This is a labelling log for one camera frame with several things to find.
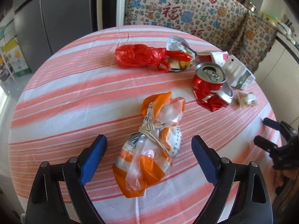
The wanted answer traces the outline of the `beige snack wrapper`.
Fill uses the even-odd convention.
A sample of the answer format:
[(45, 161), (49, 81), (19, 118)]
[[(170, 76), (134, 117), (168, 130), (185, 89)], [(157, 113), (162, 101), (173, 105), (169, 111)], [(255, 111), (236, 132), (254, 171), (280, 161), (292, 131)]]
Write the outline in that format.
[(256, 96), (254, 93), (238, 93), (237, 102), (241, 108), (256, 106)]

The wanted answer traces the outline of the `orange white plastic bag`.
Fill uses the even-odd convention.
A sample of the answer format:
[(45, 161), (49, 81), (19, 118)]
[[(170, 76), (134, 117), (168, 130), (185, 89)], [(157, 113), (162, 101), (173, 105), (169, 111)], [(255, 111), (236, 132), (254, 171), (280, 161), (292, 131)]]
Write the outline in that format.
[(112, 166), (120, 191), (127, 198), (143, 196), (172, 166), (182, 141), (179, 121), (186, 100), (170, 92), (147, 97), (142, 102), (143, 117), (138, 132), (124, 143)]

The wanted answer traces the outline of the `green white milk carton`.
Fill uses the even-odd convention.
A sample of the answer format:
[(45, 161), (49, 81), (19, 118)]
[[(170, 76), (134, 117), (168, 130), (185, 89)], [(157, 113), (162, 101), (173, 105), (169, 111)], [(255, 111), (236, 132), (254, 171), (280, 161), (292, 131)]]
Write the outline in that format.
[(233, 88), (245, 90), (255, 81), (251, 71), (233, 55), (229, 56), (222, 69), (226, 73), (227, 83)]

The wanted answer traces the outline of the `crushed red soda can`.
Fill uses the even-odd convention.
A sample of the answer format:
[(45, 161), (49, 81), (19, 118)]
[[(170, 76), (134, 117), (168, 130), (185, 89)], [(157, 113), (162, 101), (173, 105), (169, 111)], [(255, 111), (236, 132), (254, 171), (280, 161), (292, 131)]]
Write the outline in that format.
[(211, 112), (228, 107), (234, 93), (226, 80), (224, 70), (216, 63), (199, 63), (192, 80), (197, 103)]

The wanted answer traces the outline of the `red plastic bag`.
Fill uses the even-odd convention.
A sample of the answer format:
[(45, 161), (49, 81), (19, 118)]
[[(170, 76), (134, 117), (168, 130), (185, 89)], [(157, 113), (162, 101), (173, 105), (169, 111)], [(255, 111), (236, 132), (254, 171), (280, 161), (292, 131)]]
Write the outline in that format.
[(115, 59), (122, 68), (156, 67), (159, 72), (169, 72), (166, 48), (144, 44), (122, 45), (115, 50)]

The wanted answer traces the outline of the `silver foil wrapper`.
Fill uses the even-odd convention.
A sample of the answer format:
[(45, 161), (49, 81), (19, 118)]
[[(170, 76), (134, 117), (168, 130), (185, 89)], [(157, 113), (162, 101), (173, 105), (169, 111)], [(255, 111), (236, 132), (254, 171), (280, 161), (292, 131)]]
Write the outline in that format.
[(166, 62), (170, 71), (180, 72), (189, 69), (196, 60), (197, 53), (181, 37), (172, 35), (166, 43)]

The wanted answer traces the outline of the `red white paper carton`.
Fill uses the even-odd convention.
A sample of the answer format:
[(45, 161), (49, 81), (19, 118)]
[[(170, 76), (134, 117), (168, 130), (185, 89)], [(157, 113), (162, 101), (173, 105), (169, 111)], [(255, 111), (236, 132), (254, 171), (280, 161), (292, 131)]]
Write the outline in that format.
[(216, 63), (223, 67), (229, 58), (229, 54), (227, 51), (201, 51), (197, 52), (197, 57), (200, 62)]

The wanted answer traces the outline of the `pink striped tablecloth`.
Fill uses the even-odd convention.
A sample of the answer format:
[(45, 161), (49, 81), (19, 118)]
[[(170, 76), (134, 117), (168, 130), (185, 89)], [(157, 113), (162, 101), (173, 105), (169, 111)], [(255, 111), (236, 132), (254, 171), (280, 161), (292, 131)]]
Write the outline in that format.
[[(64, 163), (78, 156), (99, 134), (107, 137), (105, 155), (86, 190), (106, 223), (192, 223), (213, 185), (206, 181), (191, 150), (200, 135), (209, 147), (234, 163), (256, 161), (269, 195), (275, 198), (275, 172), (268, 154), (256, 147), (257, 135), (280, 143), (279, 133), (263, 125), (274, 119), (270, 103), (257, 83), (247, 92), (254, 107), (233, 103), (210, 112), (199, 106), (192, 91), (194, 69), (161, 73), (152, 68), (117, 66), (115, 50), (125, 44), (164, 47), (168, 37), (184, 38), (197, 51), (214, 46), (195, 36), (157, 26), (123, 26), (84, 36), (56, 52), (32, 76), (12, 116), (9, 166), (22, 207), (43, 161)], [(142, 124), (142, 102), (148, 96), (171, 92), (186, 99), (179, 122), (182, 142), (170, 170), (139, 198), (126, 198), (112, 165), (129, 136)]]

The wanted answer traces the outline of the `steel cooking pot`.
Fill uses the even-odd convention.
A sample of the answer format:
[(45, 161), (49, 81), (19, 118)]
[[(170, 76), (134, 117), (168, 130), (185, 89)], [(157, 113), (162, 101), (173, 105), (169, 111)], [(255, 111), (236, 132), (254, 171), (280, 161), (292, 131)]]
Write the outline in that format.
[(253, 3), (250, 0), (237, 0), (239, 3), (241, 3), (244, 7), (246, 7), (249, 11), (255, 13), (256, 7), (253, 5)]

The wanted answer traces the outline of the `yellow green cardboard box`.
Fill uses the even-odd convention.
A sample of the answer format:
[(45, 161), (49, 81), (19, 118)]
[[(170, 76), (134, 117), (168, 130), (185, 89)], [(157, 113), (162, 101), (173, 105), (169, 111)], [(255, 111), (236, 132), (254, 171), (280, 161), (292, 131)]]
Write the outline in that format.
[(3, 51), (8, 58), (8, 61), (11, 64), (16, 76), (21, 77), (31, 74), (32, 71), (26, 62), (20, 45), (14, 38), (4, 45)]

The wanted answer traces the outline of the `patterned fabric cover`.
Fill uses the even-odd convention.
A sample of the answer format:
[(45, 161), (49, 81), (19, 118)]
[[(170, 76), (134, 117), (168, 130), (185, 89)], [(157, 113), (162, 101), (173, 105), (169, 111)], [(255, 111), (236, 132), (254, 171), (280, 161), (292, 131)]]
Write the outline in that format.
[(176, 29), (227, 51), (256, 72), (277, 28), (236, 0), (126, 0), (125, 25)]

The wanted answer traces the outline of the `grey refrigerator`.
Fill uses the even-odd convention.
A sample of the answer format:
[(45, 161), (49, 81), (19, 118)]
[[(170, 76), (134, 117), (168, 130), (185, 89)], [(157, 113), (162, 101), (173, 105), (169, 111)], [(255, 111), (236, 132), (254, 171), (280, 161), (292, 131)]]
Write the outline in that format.
[(32, 72), (97, 30), (96, 0), (13, 0), (13, 11), (18, 43)]

